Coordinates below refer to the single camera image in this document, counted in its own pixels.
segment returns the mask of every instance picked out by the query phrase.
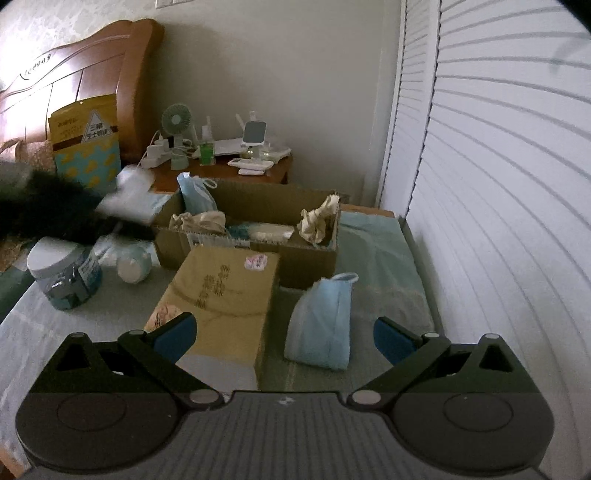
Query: blue face mask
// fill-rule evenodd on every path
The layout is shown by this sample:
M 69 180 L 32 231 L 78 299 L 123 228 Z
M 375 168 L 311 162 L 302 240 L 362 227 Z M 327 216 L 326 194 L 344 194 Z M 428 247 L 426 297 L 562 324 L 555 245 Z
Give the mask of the blue face mask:
M 216 201 L 207 188 L 217 188 L 214 180 L 191 177 L 189 172 L 184 171 L 178 174 L 178 186 L 181 188 L 186 211 L 191 215 L 217 210 Z
M 351 290 L 355 273 L 322 278 L 302 295 L 291 314 L 284 355 L 332 370 L 349 365 Z

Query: white phone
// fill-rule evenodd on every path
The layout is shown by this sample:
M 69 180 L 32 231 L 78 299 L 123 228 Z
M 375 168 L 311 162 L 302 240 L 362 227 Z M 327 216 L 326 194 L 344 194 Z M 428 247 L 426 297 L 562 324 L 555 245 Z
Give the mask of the white phone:
M 247 147 L 256 147 L 265 143 L 265 134 L 267 133 L 266 122 L 246 122 L 244 125 L 244 135 L 242 143 Z

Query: wooden nightstand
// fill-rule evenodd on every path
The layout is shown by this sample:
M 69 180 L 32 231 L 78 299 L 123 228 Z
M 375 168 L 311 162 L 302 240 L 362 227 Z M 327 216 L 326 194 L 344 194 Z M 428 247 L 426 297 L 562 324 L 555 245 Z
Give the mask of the wooden nightstand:
M 216 164 L 202 167 L 199 160 L 189 160 L 189 167 L 185 170 L 170 170 L 170 162 L 151 171 L 156 177 L 153 191 L 155 192 L 176 192 L 178 190 L 177 176 L 182 171 L 188 171 L 191 176 L 199 175 L 211 179 L 229 179 L 245 181 L 250 183 L 287 183 L 287 174 L 293 162 L 292 156 L 282 158 L 276 165 L 271 167 L 260 177 L 239 175 L 236 167 L 228 166 L 228 162 L 235 158 L 235 155 L 227 157 L 216 157 Z

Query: white shutter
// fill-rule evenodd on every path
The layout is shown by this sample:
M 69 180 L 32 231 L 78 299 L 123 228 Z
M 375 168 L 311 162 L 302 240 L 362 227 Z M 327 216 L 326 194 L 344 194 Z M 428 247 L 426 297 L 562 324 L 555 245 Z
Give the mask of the white shutter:
M 545 394 L 556 426 L 542 470 L 580 478 L 591 469 L 591 36 L 556 0 L 443 0 L 440 22 L 405 231 L 450 339 L 502 334 Z M 401 145 L 422 134 L 409 125 Z
M 439 3 L 402 0 L 401 39 L 388 145 L 377 203 L 404 216 L 433 94 Z

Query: patterned wallpaper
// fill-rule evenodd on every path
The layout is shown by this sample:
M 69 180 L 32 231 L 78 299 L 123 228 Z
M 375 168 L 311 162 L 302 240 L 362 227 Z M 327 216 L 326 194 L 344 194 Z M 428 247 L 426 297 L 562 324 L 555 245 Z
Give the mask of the patterned wallpaper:
M 0 11 L 0 90 L 44 51 L 154 11 L 154 0 L 12 0 Z

